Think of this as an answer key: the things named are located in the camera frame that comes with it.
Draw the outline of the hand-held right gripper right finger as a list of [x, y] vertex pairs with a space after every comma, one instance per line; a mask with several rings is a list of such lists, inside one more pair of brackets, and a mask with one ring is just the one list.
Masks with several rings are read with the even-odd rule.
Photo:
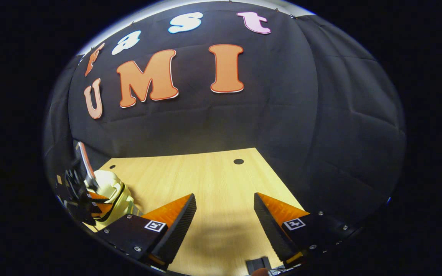
[[253, 208], [285, 268], [322, 259], [354, 237], [354, 226], [324, 211], [309, 213], [259, 192]]

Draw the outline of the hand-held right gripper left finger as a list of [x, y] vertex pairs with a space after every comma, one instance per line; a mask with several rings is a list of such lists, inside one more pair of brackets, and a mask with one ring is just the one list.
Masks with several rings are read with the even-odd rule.
[[96, 234], [126, 257], [164, 271], [176, 257], [195, 212], [191, 193], [144, 215], [123, 215]]

